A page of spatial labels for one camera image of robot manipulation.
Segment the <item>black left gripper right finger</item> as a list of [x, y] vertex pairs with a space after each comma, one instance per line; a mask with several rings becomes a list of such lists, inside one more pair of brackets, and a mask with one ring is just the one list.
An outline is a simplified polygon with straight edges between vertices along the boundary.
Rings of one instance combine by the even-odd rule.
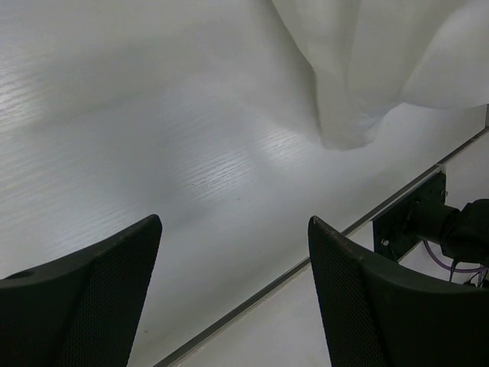
[[486, 366], [488, 291], [405, 268], [309, 220], [333, 366]]

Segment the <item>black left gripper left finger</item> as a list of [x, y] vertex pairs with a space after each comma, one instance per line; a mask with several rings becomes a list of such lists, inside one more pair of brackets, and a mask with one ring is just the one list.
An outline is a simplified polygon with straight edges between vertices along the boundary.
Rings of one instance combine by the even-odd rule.
[[1, 281], [3, 366], [126, 366], [162, 223], [113, 236]]

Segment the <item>white pleated skirt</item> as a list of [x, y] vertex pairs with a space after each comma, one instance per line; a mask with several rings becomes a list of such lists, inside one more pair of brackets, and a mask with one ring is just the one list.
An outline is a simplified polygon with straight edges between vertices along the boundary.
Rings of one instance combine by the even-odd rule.
[[408, 104], [469, 109], [488, 102], [486, 1], [276, 1], [313, 69], [322, 145], [369, 145]]

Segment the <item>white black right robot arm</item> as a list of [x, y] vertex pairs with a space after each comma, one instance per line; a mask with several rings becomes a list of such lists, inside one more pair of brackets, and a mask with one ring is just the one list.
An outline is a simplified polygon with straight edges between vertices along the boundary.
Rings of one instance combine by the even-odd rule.
[[488, 266], [488, 200], [456, 209], [431, 200], [411, 206], [406, 232], [433, 242], [442, 254], [459, 262]]

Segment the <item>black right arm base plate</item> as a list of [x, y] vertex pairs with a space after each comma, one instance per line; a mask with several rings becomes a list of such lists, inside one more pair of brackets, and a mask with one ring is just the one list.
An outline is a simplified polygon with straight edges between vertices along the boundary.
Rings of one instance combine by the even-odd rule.
[[408, 233], [408, 217], [416, 203], [445, 203], [446, 175], [437, 172], [405, 193], [373, 218], [374, 252], [399, 262], [420, 240]]

